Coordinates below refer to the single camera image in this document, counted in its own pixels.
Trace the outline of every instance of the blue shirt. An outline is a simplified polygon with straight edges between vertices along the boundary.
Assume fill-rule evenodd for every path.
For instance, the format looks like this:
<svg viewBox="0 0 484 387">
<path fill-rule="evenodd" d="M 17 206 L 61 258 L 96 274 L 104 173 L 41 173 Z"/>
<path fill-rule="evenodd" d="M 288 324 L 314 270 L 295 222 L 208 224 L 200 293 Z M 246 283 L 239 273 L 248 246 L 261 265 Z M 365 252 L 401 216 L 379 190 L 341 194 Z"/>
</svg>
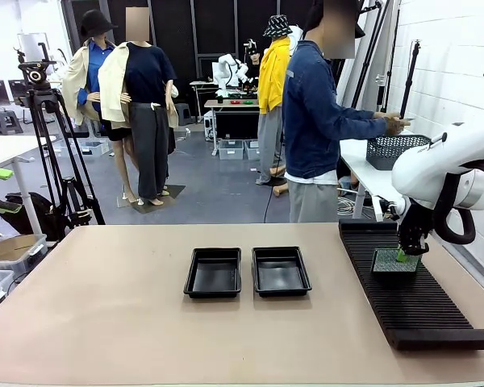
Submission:
<svg viewBox="0 0 484 387">
<path fill-rule="evenodd" d="M 165 105 L 165 85 L 177 79 L 165 52 L 156 46 L 140 47 L 127 43 L 129 58 L 126 64 L 127 93 L 133 102 Z"/>
<path fill-rule="evenodd" d="M 88 64 L 88 76 L 86 78 L 86 88 L 90 91 L 90 93 L 97 93 L 100 91 L 100 87 L 98 85 L 98 70 L 104 64 L 104 61 L 114 50 L 114 47 L 111 45 L 107 45 L 105 50 L 102 50 L 98 44 L 96 44 L 93 40 L 90 41 L 88 44 L 88 52 L 90 53 L 90 62 Z M 77 95 L 77 103 L 79 105 L 86 104 L 86 98 L 88 97 L 88 92 L 84 89 L 79 90 L 79 94 Z M 100 103 L 93 102 L 94 109 L 96 111 L 100 111 Z"/>
<path fill-rule="evenodd" d="M 287 172 L 310 179 L 336 169 L 342 139 L 372 139 L 386 132 L 373 111 L 343 108 L 329 61 L 314 42 L 302 40 L 290 59 L 283 93 Z"/>
</svg>

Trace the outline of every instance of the green item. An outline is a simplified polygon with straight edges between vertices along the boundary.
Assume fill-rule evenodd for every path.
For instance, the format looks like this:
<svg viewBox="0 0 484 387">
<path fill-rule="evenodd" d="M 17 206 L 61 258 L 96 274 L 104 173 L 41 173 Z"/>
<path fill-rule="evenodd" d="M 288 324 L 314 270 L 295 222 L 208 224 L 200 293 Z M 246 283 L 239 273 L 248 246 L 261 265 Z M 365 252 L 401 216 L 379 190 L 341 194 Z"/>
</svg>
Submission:
<svg viewBox="0 0 484 387">
<path fill-rule="evenodd" d="M 0 168 L 0 180 L 9 180 L 13 176 L 13 171 L 9 169 Z"/>
<path fill-rule="evenodd" d="M 407 256 L 405 255 L 405 252 L 400 248 L 398 250 L 398 255 L 396 256 L 396 260 L 398 262 L 407 262 Z"/>
<path fill-rule="evenodd" d="M 22 208 L 23 205 L 21 204 L 0 202 L 0 214 L 17 214 Z"/>
<path fill-rule="evenodd" d="M 374 251 L 372 273 L 415 273 L 421 256 L 409 256 L 401 248 L 377 248 Z"/>
</svg>

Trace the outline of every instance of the blue denim jacket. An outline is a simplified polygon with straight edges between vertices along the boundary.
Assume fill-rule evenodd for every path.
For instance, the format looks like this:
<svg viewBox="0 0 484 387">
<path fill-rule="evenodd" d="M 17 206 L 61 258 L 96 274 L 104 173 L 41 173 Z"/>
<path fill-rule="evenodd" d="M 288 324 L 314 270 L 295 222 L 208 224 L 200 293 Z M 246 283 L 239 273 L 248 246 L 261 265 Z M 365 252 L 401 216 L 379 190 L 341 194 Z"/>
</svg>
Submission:
<svg viewBox="0 0 484 387">
<path fill-rule="evenodd" d="M 386 132 L 373 112 L 336 102 L 330 64 L 314 42 L 302 40 L 290 59 L 283 95 L 287 172 L 309 179 L 336 169 L 342 139 L 372 139 Z"/>
</svg>

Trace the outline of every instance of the table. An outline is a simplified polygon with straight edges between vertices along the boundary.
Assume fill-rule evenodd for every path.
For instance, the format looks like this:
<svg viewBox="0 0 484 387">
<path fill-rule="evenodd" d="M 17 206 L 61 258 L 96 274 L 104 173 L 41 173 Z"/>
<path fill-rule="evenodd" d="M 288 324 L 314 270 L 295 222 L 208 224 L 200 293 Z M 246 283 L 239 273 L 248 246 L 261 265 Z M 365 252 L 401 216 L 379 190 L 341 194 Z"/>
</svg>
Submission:
<svg viewBox="0 0 484 387">
<path fill-rule="evenodd" d="M 50 136 L 51 141 L 54 141 L 55 139 L 55 136 Z M 46 140 L 41 139 L 41 143 L 45 145 Z M 18 182 L 18 187 L 22 194 L 23 204 L 25 205 L 25 210 L 32 227 L 32 232 L 34 232 L 34 234 L 43 234 L 40 222 L 35 214 L 31 195 L 25 185 L 22 170 L 19 167 L 19 163 L 30 163 L 34 161 L 33 157 L 25 159 L 20 157 L 20 155 L 36 148 L 38 148 L 38 140 L 35 135 L 0 135 L 0 168 L 12 164 L 13 171 L 16 175 L 16 181 Z"/>
<path fill-rule="evenodd" d="M 346 139 L 340 141 L 340 156 L 360 182 L 353 209 L 353 218 L 362 217 L 365 191 L 373 197 L 373 207 L 377 220 L 382 220 L 382 210 L 379 196 L 395 202 L 402 199 L 402 195 L 393 187 L 392 171 L 379 171 L 365 159 L 367 140 Z"/>
<path fill-rule="evenodd" d="M 231 101 L 238 101 L 240 102 L 239 104 L 232 104 Z M 246 101 L 252 101 L 252 105 L 246 105 L 244 102 Z M 211 113 L 213 114 L 213 119 L 211 120 L 213 123 L 213 152 L 211 153 L 212 156 L 217 156 L 217 151 L 219 150 L 218 144 L 217 144 L 217 128 L 215 127 L 215 109 L 218 111 L 222 111 L 225 108 L 235 108 L 235 109 L 240 109 L 240 108 L 245 108 L 245 109 L 260 109 L 258 105 L 258 100 L 257 99 L 224 99 L 223 103 L 219 103 L 215 99 L 209 99 L 207 103 L 204 104 L 204 107 L 207 109 L 211 109 Z"/>
<path fill-rule="evenodd" d="M 195 91 L 195 98 L 197 100 L 197 113 L 198 113 L 198 122 L 200 123 L 202 120 L 202 115 L 201 115 L 201 102 L 199 100 L 199 89 L 206 89 L 206 88 L 212 88 L 212 89 L 218 89 L 219 86 L 216 85 L 214 82 L 204 82 L 204 81 L 193 81 L 190 83 L 190 86 L 192 86 L 192 89 Z"/>
<path fill-rule="evenodd" d="M 484 328 L 484 290 L 428 242 L 424 263 L 471 324 Z M 266 246 L 301 248 L 313 286 L 306 298 L 253 294 L 251 249 Z M 238 298 L 192 301 L 183 294 L 199 247 L 241 248 Z M 336 224 L 78 227 L 0 305 L 3 383 L 477 381 L 484 381 L 484 352 L 389 346 Z"/>
</svg>

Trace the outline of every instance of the gray pants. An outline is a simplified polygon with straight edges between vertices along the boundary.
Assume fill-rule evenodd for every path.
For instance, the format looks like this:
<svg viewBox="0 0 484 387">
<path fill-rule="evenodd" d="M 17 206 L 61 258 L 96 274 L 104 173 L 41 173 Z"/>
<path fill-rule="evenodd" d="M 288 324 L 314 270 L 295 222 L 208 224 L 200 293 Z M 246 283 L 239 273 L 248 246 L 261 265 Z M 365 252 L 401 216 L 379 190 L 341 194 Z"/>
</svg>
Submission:
<svg viewBox="0 0 484 387">
<path fill-rule="evenodd" d="M 291 223 L 335 223 L 338 221 L 336 185 L 289 182 Z"/>
<path fill-rule="evenodd" d="M 282 107 L 277 106 L 258 119 L 258 147 L 260 148 L 260 177 L 257 181 L 266 183 L 271 180 L 269 170 L 285 164 L 282 151 L 283 119 Z"/>
<path fill-rule="evenodd" d="M 129 106 L 132 138 L 140 166 L 138 195 L 154 200 L 163 191 L 169 159 L 169 119 L 165 108 L 152 110 L 150 103 Z"/>
</svg>

